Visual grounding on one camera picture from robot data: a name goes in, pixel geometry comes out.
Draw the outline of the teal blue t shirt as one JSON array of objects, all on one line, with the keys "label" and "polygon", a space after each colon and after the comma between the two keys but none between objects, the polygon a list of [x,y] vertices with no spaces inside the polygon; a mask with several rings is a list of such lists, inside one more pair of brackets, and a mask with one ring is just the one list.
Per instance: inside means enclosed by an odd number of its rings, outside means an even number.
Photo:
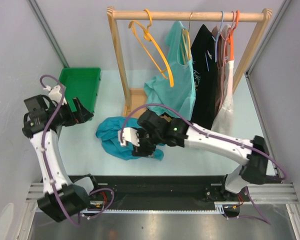
[{"label": "teal blue t shirt", "polygon": [[[139,159],[139,156],[132,155],[134,150],[132,144],[121,147],[118,140],[118,132],[121,130],[125,120],[126,118],[122,116],[108,117],[98,126],[95,135],[101,140],[101,145],[108,154],[126,161]],[[137,118],[130,118],[127,121],[126,127],[141,129],[140,136],[143,136],[145,135],[145,130],[138,125],[137,120]],[[161,161],[164,158],[164,152],[156,148],[151,157]]]}]

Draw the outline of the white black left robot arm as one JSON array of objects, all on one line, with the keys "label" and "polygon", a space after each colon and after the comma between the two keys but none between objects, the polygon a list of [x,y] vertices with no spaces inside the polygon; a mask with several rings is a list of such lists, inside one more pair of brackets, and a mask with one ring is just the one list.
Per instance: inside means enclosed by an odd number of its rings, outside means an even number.
[{"label": "white black left robot arm", "polygon": [[59,150],[62,127],[83,124],[93,117],[77,97],[72,101],[75,111],[68,103],[57,107],[56,100],[42,94],[24,100],[28,112],[23,117],[22,132],[36,152],[43,182],[43,197],[37,200],[37,205],[57,223],[88,208],[90,200],[101,193],[90,173],[72,181],[62,161]]}]

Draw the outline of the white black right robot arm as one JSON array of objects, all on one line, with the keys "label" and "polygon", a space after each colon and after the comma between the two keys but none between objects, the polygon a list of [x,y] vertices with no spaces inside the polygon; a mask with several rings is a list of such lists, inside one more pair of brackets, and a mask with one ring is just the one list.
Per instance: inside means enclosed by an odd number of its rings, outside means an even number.
[{"label": "white black right robot arm", "polygon": [[236,163],[238,167],[225,176],[221,196],[232,201],[248,184],[263,185],[267,175],[269,150],[265,139],[256,135],[252,140],[233,138],[205,129],[182,118],[168,121],[151,110],[146,110],[132,128],[133,155],[148,157],[159,144],[205,150]]}]

